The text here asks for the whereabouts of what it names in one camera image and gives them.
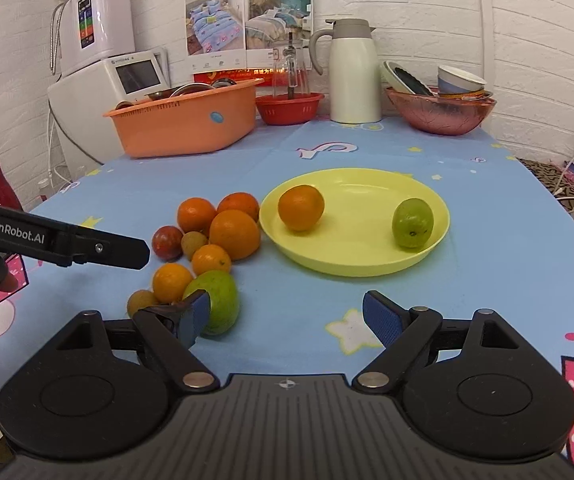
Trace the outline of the dark red tomato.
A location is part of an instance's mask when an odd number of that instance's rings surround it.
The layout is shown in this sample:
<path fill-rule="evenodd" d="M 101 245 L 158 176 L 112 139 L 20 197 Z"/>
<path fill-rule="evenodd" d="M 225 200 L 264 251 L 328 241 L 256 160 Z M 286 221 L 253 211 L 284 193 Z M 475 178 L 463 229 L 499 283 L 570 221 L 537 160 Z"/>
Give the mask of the dark red tomato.
<path fill-rule="evenodd" d="M 175 261 L 182 257 L 182 231 L 176 226 L 161 226 L 151 238 L 151 250 L 162 261 Z"/>

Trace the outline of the green apple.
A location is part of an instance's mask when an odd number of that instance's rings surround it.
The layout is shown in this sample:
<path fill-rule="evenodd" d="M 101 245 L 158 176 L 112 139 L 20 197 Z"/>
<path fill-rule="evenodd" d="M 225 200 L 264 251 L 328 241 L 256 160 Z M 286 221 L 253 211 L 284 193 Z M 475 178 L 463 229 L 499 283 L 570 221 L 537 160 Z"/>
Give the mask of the green apple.
<path fill-rule="evenodd" d="M 220 336 L 230 330 L 240 311 L 238 290 L 232 275 L 220 270 L 200 274 L 187 285 L 183 298 L 196 290 L 204 290 L 210 298 L 209 318 L 202 335 Z"/>
<path fill-rule="evenodd" d="M 399 203 L 392 218 L 395 243 L 405 249 L 419 249 L 426 244 L 434 225 L 430 206 L 420 198 L 408 198 Z"/>

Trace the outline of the small orange front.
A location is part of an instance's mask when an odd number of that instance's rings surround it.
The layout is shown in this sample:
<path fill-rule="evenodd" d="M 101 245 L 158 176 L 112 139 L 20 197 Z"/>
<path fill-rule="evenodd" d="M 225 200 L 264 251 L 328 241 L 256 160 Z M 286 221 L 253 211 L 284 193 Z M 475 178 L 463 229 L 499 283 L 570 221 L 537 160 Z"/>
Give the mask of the small orange front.
<path fill-rule="evenodd" d="M 151 290 L 161 304 L 172 304 L 180 300 L 194 275 L 180 263 L 165 263 L 154 274 Z"/>

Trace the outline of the small orange middle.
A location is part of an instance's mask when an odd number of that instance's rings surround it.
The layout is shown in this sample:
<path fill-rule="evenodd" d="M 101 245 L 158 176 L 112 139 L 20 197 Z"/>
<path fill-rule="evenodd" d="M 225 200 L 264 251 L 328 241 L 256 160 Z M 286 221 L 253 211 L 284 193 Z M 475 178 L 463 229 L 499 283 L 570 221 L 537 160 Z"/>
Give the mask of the small orange middle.
<path fill-rule="evenodd" d="M 219 245 L 203 245 L 191 257 L 191 267 L 196 276 L 209 271 L 231 272 L 232 260 Z"/>

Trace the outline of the orange plastic basket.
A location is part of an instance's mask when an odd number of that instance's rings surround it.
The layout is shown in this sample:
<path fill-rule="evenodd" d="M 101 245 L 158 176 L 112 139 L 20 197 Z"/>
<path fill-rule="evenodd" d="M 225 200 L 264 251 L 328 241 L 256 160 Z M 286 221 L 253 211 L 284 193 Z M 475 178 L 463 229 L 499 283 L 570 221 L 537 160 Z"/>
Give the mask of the orange plastic basket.
<path fill-rule="evenodd" d="M 132 158 L 206 154 L 243 139 L 255 128 L 258 79 L 173 98 L 140 101 L 105 114 Z"/>

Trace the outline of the metal dish in basket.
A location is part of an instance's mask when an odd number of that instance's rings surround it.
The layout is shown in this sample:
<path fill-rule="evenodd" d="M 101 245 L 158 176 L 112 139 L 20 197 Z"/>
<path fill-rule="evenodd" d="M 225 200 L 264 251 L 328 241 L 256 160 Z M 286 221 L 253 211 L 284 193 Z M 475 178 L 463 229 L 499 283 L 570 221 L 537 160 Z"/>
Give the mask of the metal dish in basket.
<path fill-rule="evenodd" d="M 202 91 L 213 90 L 211 84 L 204 84 L 203 82 L 190 82 L 189 84 L 182 84 L 182 86 L 175 88 L 170 96 L 187 96 L 188 94 L 198 93 Z"/>

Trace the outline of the patterned brown cloth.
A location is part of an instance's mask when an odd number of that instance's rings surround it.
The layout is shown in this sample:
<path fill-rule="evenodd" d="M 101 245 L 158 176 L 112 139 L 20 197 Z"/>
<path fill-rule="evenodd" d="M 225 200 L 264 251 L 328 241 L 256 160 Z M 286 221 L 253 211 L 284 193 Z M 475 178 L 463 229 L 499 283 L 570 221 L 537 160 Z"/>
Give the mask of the patterned brown cloth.
<path fill-rule="evenodd" d="M 572 171 L 562 172 L 553 164 L 524 158 L 519 158 L 519 162 L 532 172 L 567 212 L 574 209 L 574 173 Z"/>

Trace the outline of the white water purifier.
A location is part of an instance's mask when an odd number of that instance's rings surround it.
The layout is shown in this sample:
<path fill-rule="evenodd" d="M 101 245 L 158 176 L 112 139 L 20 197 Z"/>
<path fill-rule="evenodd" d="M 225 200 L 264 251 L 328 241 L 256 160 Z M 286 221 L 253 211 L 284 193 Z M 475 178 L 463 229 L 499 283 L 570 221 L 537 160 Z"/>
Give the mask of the white water purifier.
<path fill-rule="evenodd" d="M 58 31 L 64 77 L 104 58 L 135 51 L 131 0 L 69 0 Z"/>

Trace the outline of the red plastic colander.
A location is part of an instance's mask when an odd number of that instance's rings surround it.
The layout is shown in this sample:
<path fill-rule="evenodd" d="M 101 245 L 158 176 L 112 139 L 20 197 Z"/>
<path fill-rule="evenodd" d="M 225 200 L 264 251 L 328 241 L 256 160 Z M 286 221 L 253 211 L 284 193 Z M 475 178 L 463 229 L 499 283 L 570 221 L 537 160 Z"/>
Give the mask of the red plastic colander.
<path fill-rule="evenodd" d="M 324 99 L 323 93 L 296 93 L 292 99 L 281 96 L 259 96 L 255 106 L 261 119 L 269 126 L 301 125 L 312 120 Z"/>

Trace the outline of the copper pink bowl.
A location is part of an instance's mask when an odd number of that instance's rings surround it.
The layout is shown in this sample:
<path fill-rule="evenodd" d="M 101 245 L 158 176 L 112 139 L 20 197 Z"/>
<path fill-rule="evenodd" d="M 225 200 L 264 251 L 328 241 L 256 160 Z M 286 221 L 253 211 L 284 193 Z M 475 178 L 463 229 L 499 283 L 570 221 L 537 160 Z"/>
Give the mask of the copper pink bowl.
<path fill-rule="evenodd" d="M 389 87 L 387 97 L 402 118 L 413 128 L 439 136 L 463 136 L 488 118 L 496 101 L 492 96 L 480 99 L 455 99 L 445 96 L 418 96 Z"/>

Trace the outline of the glass pitcher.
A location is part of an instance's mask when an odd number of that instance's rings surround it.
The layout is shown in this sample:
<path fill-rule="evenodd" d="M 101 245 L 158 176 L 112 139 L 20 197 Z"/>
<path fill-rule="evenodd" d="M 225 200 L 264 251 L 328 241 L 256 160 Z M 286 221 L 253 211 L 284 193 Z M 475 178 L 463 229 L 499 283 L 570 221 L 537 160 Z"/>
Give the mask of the glass pitcher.
<path fill-rule="evenodd" d="M 280 100 L 303 98 L 310 94 L 302 41 L 289 32 L 273 49 L 273 97 Z"/>

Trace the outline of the bedding poster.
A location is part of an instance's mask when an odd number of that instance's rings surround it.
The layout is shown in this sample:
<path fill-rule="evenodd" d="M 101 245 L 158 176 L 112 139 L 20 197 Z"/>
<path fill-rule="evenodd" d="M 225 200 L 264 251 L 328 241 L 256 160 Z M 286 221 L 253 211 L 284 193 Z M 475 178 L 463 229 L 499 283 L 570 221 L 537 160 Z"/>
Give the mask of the bedding poster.
<path fill-rule="evenodd" d="M 185 0 L 186 47 L 196 81 L 271 78 L 274 55 L 293 40 L 305 49 L 313 0 Z"/>

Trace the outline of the white blue bowl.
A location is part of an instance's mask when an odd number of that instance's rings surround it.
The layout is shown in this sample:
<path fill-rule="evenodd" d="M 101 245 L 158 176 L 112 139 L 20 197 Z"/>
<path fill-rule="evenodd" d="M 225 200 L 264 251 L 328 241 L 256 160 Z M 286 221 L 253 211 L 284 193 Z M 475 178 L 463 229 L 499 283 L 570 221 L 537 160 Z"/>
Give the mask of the white blue bowl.
<path fill-rule="evenodd" d="M 484 90 L 486 81 L 460 68 L 440 65 L 438 67 L 438 88 L 441 93 L 458 94 Z"/>

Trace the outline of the white green bowl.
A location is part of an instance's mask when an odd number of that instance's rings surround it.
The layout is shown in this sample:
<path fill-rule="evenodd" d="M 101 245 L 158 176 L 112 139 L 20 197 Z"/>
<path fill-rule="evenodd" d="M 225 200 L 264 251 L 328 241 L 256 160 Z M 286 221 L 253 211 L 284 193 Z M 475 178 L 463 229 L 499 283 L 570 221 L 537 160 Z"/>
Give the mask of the white green bowl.
<path fill-rule="evenodd" d="M 404 70 L 401 65 L 392 61 L 383 61 L 380 68 L 383 78 L 395 91 L 416 94 L 416 96 L 433 96 L 429 87 L 407 70 Z"/>

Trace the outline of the white thermos jug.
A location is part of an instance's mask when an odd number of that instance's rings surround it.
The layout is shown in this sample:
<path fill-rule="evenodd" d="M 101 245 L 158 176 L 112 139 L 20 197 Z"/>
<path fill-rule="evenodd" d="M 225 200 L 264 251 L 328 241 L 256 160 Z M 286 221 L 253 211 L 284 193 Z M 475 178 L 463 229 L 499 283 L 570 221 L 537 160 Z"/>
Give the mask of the white thermos jug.
<path fill-rule="evenodd" d="M 312 67 L 319 75 L 324 69 L 317 58 L 317 42 L 331 38 L 327 75 L 330 119 L 339 124 L 380 122 L 381 76 L 374 27 L 363 18 L 332 18 L 330 28 L 313 32 L 309 41 Z"/>

